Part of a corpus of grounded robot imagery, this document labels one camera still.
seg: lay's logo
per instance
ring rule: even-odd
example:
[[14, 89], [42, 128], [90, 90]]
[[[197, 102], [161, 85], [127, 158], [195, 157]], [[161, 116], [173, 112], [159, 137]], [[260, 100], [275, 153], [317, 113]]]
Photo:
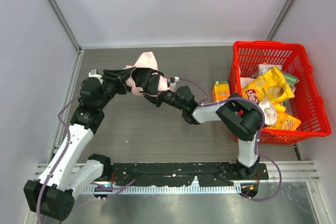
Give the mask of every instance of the lay's logo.
[[250, 101], [253, 101], [253, 102], [256, 102], [256, 103], [259, 102], [259, 100], [258, 100], [258, 94], [257, 94], [257, 92], [254, 89], [249, 89], [245, 93], [247, 94], [247, 98]]

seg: pink cloth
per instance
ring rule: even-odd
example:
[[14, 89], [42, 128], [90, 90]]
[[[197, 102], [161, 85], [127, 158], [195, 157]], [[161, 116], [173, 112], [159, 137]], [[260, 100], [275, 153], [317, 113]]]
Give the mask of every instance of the pink cloth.
[[[132, 68], [132, 67], [137, 67], [137, 68], [151, 68], [156, 71], [158, 71], [158, 63], [156, 62], [155, 56], [153, 52], [143, 52], [134, 66], [129, 66], [127, 65], [126, 68]], [[126, 80], [126, 85], [132, 88], [132, 93], [135, 95], [141, 95], [143, 94], [143, 89], [140, 87], [135, 86], [135, 82], [132, 79], [132, 76]], [[159, 80], [159, 85], [158, 85], [158, 90], [159, 91], [166, 91], [169, 90], [170, 88], [167, 85], [167, 78], [164, 78], [163, 76], [160, 76]]]

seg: wood grain surface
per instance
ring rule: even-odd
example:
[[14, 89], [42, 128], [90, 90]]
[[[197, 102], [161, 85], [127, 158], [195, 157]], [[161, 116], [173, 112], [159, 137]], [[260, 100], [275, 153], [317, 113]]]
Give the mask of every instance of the wood grain surface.
[[[193, 80], [209, 94], [214, 80], [228, 80], [232, 47], [165, 47], [85, 50], [75, 94], [91, 69], [122, 69], [132, 65], [142, 52], [152, 51], [159, 70], [166, 77]], [[204, 98], [193, 84], [196, 100]], [[77, 107], [70, 108], [69, 115]], [[109, 156], [113, 162], [211, 162], [235, 161], [238, 145], [222, 122], [189, 125], [181, 112], [163, 104], [156, 108], [142, 97], [116, 95], [104, 109], [105, 118], [93, 140], [82, 152], [85, 162], [93, 153]], [[261, 145], [259, 152], [276, 161], [294, 161], [292, 145]]]

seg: white wall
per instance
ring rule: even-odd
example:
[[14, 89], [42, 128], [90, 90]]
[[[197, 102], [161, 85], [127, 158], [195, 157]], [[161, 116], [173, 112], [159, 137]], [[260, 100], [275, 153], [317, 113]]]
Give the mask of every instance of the white wall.
[[82, 46], [265, 39], [286, 0], [56, 0]]
[[24, 223], [23, 187], [47, 161], [76, 52], [46, 0], [0, 0], [0, 218]]
[[336, 4], [335, 0], [296, 0], [275, 40], [305, 46], [318, 89], [334, 130], [328, 138], [302, 142], [302, 154], [314, 160], [329, 203], [336, 212]]

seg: red plastic crate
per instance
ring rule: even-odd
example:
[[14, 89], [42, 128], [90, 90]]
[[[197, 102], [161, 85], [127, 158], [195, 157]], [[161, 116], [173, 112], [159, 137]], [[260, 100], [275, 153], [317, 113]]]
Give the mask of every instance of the red plastic crate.
[[292, 115], [301, 120], [296, 131], [269, 130], [264, 128], [260, 143], [289, 145], [314, 136], [329, 136], [331, 127], [319, 96], [307, 53], [300, 44], [274, 41], [237, 41], [233, 46], [234, 57], [230, 72], [230, 91], [242, 94], [239, 77], [250, 77], [258, 64], [282, 65], [282, 70], [300, 79], [296, 84], [295, 98], [290, 100]]

